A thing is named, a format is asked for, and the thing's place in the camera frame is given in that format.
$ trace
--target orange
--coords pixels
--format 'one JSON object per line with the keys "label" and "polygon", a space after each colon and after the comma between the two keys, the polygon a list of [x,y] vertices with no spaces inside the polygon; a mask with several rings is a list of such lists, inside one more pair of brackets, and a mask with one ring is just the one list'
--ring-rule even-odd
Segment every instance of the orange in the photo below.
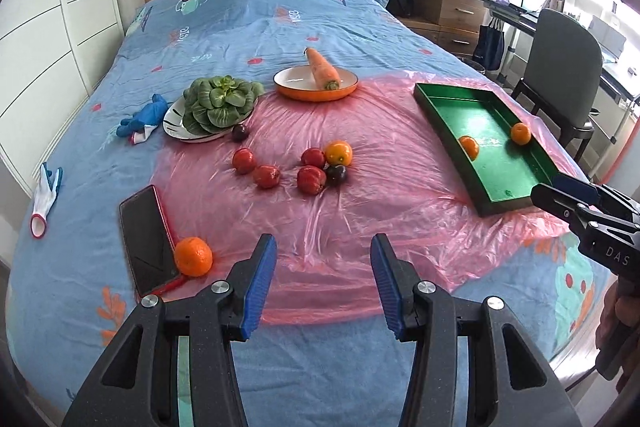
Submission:
{"label": "orange", "polygon": [[353,160],[353,149],[347,142],[338,140],[331,142],[324,148],[324,157],[329,165],[344,165],[348,167]]}
{"label": "orange", "polygon": [[518,145],[526,145],[531,141],[531,130],[522,122],[511,127],[511,139]]}
{"label": "orange", "polygon": [[186,237],[175,245],[175,266],[189,277],[201,277],[213,264],[213,252],[199,237]]}
{"label": "orange", "polygon": [[461,136],[458,138],[460,145],[462,145],[462,149],[465,150],[466,154],[471,158],[471,161],[478,158],[478,153],[480,152],[480,146],[478,142],[471,138],[470,136]]}

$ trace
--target green tray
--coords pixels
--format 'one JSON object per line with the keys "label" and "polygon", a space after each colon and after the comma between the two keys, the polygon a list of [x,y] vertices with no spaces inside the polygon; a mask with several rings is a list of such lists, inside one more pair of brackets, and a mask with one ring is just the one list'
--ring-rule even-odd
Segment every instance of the green tray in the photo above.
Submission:
{"label": "green tray", "polygon": [[[550,185],[558,173],[535,138],[526,146],[511,141],[511,127],[520,120],[493,91],[415,84],[414,98],[451,156],[479,216],[531,206],[531,189]],[[465,134],[480,146],[475,161],[458,142]]]}

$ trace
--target wooden drawer cabinet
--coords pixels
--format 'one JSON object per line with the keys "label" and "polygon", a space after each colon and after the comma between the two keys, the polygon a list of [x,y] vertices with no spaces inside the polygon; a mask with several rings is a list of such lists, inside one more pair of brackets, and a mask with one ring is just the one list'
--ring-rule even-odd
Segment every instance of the wooden drawer cabinet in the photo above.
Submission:
{"label": "wooden drawer cabinet", "polygon": [[478,34],[475,32],[438,26],[419,17],[398,18],[398,20],[412,32],[429,39],[449,53],[473,55],[478,45]]}
{"label": "wooden drawer cabinet", "polygon": [[398,18],[398,20],[412,32],[417,33],[425,39],[429,39],[434,44],[438,44],[440,26],[437,24],[431,24],[416,17],[412,17],[411,19]]}
{"label": "wooden drawer cabinet", "polygon": [[414,0],[415,15],[427,22],[478,33],[486,8],[481,0]]}
{"label": "wooden drawer cabinet", "polygon": [[430,31],[430,30],[421,30],[419,28],[411,28],[411,31],[417,33],[418,35],[424,37],[425,39],[429,39],[434,44],[438,44],[438,36],[440,35],[438,32]]}
{"label": "wooden drawer cabinet", "polygon": [[449,53],[473,55],[478,45],[478,34],[472,32],[441,31],[436,43]]}

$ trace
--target smartphone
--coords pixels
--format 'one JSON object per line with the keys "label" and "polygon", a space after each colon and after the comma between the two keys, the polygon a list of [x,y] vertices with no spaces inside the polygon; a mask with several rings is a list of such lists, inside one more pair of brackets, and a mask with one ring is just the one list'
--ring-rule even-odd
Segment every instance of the smartphone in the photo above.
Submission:
{"label": "smartphone", "polygon": [[160,295],[186,280],[174,261],[174,242],[153,185],[120,204],[120,224],[138,297]]}

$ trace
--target pink plastic sheet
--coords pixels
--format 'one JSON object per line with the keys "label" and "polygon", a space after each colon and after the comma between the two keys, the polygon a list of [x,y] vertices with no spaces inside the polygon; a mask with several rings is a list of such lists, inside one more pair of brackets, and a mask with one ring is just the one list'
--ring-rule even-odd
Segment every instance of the pink plastic sheet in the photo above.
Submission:
{"label": "pink plastic sheet", "polygon": [[[229,139],[183,144],[166,139],[152,183],[177,240],[198,236],[216,254],[209,274],[166,297],[196,294],[223,278],[254,249],[261,233],[278,243],[278,263],[263,313],[271,324],[309,324],[381,312],[369,263],[371,237],[386,233],[402,259],[452,291],[509,258],[527,239],[567,231],[556,218],[527,209],[480,218],[449,155],[412,97],[416,82],[494,90],[526,122],[559,169],[574,165],[542,120],[492,82],[401,72],[360,82],[351,96],[309,104],[265,95],[242,144],[258,164],[280,168],[282,183],[260,190],[238,176]],[[296,188],[300,155],[347,140],[354,150],[346,185],[321,195]]]}

